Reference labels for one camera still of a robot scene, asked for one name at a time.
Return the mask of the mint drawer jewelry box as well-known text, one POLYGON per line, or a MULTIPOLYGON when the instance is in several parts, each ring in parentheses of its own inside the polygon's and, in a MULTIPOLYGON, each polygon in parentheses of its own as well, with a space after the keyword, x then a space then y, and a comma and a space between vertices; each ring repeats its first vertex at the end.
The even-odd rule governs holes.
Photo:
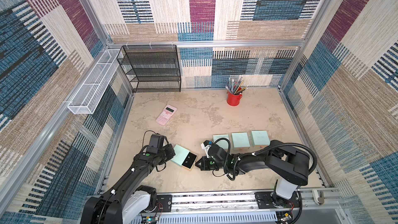
POLYGON ((251 131, 253 147, 265 147, 271 142, 268 132, 265 130, 252 130, 251 131))

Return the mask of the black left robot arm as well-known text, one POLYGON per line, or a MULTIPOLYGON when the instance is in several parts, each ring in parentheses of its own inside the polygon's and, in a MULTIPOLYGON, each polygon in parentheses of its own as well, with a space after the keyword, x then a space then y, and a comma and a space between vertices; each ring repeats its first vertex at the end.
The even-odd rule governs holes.
POLYGON ((82 224, 129 224, 142 211, 157 209, 157 190, 142 186, 141 182, 159 165, 175 156, 167 137, 153 134, 148 145, 134 156, 124 175, 99 197, 91 197, 85 204, 82 224))

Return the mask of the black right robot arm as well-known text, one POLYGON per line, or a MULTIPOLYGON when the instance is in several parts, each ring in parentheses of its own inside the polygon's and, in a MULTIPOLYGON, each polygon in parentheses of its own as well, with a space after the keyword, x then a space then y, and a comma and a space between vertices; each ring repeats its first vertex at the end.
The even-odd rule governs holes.
POLYGON ((316 154, 307 146, 298 143, 283 143, 278 140, 258 151, 231 154, 231 142, 226 138, 205 141, 201 144, 206 155, 195 166, 201 171, 219 171, 231 181, 238 175, 254 170, 271 169, 281 179, 265 201, 275 207, 284 207, 292 202, 295 191, 308 184, 308 176, 317 166, 316 154))

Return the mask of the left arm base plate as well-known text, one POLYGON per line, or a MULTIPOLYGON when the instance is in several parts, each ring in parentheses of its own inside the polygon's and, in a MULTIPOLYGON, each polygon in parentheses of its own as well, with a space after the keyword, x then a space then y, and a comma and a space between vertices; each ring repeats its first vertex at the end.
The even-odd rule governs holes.
POLYGON ((157 195, 156 213, 170 213, 172 209, 173 196, 172 195, 157 195))

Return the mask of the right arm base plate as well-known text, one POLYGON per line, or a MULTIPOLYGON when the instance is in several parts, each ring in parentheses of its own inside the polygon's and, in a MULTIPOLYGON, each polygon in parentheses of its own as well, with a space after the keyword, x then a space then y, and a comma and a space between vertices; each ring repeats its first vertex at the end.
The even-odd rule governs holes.
POLYGON ((300 207, 297 191, 293 193, 289 200, 277 196, 273 191, 255 192, 255 200, 259 209, 300 207))

